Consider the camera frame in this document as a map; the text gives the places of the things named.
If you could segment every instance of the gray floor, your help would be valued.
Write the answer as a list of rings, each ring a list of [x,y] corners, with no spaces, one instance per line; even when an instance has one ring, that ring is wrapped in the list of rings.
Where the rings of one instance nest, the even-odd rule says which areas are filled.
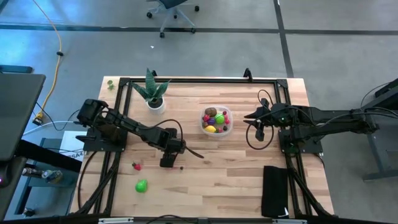
[[[183,8],[199,28],[278,28],[271,0],[196,0],[199,13]],[[148,20],[144,0],[50,1],[39,4],[57,24],[159,27],[162,16]],[[280,0],[286,29],[398,30],[398,1]],[[29,1],[10,0],[0,24],[47,24]],[[180,21],[170,27],[185,27]],[[146,67],[159,75],[240,77],[249,67],[256,77],[286,77],[279,34],[61,32],[63,58],[58,85],[46,107],[54,120],[65,120],[84,99],[96,98],[105,75],[143,75]],[[39,103],[53,79],[58,50],[53,31],[1,30],[0,63],[29,65],[47,76]],[[398,36],[287,35],[294,77],[304,78],[313,106],[357,108],[363,95],[397,78]],[[27,129],[34,128],[29,124]],[[81,129],[69,125],[69,130]],[[52,128],[26,136],[60,138]],[[322,140],[326,176],[337,215],[397,222],[398,179],[363,182],[376,171],[365,136],[336,134]],[[63,200],[67,203],[68,194]]]

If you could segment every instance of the white pot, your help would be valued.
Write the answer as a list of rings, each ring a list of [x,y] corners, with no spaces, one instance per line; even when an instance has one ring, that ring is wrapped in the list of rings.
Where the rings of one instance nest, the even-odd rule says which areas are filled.
[[[151,113],[154,113],[154,114],[162,114],[162,113],[164,113],[164,111],[166,110],[166,102],[165,102],[165,100],[164,100],[164,97],[163,97],[163,102],[162,102],[161,106],[158,107],[158,108],[151,108],[151,107],[149,106],[148,102],[146,102],[146,104],[147,104],[147,106],[148,106],[150,112],[151,112]]]

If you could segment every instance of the plastic bowl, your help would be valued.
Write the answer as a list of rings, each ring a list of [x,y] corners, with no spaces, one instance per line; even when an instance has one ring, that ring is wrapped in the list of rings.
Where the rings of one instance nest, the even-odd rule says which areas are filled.
[[[223,124],[215,123],[212,126],[214,126],[217,130],[219,128],[223,129],[223,127],[226,126],[227,127],[227,131],[223,131],[222,133],[211,133],[211,132],[208,132],[208,131],[205,130],[205,128],[203,127],[203,122],[204,122],[203,121],[203,117],[205,115],[205,110],[207,108],[215,108],[217,110],[217,114],[223,114],[223,112],[226,111],[226,114],[227,114],[228,119],[229,119],[229,124],[226,124],[225,122]],[[213,136],[213,137],[222,137],[222,136],[225,136],[225,135],[229,134],[232,131],[234,119],[232,117],[231,110],[228,107],[221,106],[221,105],[211,105],[211,106],[207,106],[207,107],[202,109],[202,111],[200,112],[199,123],[200,123],[200,129],[205,134],[207,134],[209,136]]]

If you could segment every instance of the wooden table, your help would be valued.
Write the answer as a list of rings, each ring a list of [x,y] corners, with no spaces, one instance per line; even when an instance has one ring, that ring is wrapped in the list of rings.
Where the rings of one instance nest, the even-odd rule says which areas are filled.
[[[104,77],[99,93],[99,99],[106,101],[111,108],[117,91],[108,90],[107,82],[112,80],[117,86],[119,78]],[[287,81],[292,104],[308,106],[304,80],[288,78]],[[171,83],[165,94],[167,108],[160,116],[150,114],[142,97],[133,90],[129,117],[147,126],[165,119],[177,119],[181,122],[187,146],[205,158],[199,159],[186,152],[177,157],[173,169],[164,169],[159,167],[162,152],[129,134],[127,148],[120,161],[111,215],[158,217],[174,214],[183,217],[261,218],[263,167],[286,167],[286,162],[280,152],[277,135],[272,144],[261,151],[251,149],[246,143],[244,134],[248,125],[243,122],[243,116],[259,106],[257,93],[260,89],[267,90],[275,101],[274,89],[268,84]],[[232,111],[233,132],[228,136],[213,138],[200,130],[200,111],[210,105],[225,105]],[[161,126],[178,129],[173,122]],[[253,129],[250,142],[257,147],[265,145],[271,131],[266,128],[264,132],[264,142],[257,142]],[[98,185],[103,156],[104,153],[97,153],[88,165],[81,188],[83,203]],[[322,163],[312,154],[303,154],[302,157],[309,189],[324,208],[333,213]],[[142,170],[134,170],[131,166],[133,162],[141,163]],[[134,190],[140,179],[147,179],[149,183],[149,189],[144,194]],[[297,184],[296,188],[300,208],[304,212],[302,193]],[[102,209],[107,192],[108,189],[104,191]],[[75,210],[77,194],[74,195],[71,212]],[[290,191],[289,213],[293,214]]]

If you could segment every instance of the office chair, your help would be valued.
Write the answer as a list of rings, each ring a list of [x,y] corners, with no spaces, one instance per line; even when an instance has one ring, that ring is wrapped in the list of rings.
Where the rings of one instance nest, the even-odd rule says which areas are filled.
[[[166,18],[163,21],[162,27],[160,28],[160,38],[164,38],[163,30],[166,26],[166,23],[171,19],[172,16],[174,16],[174,19],[176,19],[178,16],[185,19],[192,26],[191,28],[192,34],[194,34],[197,31],[194,23],[177,7],[186,1],[188,0],[147,0],[147,2],[159,3],[158,7],[148,10],[147,17],[149,19],[152,18],[152,13],[155,14],[162,11],[166,11],[167,13]],[[195,6],[195,12],[198,12],[199,9],[200,9],[199,6]]]

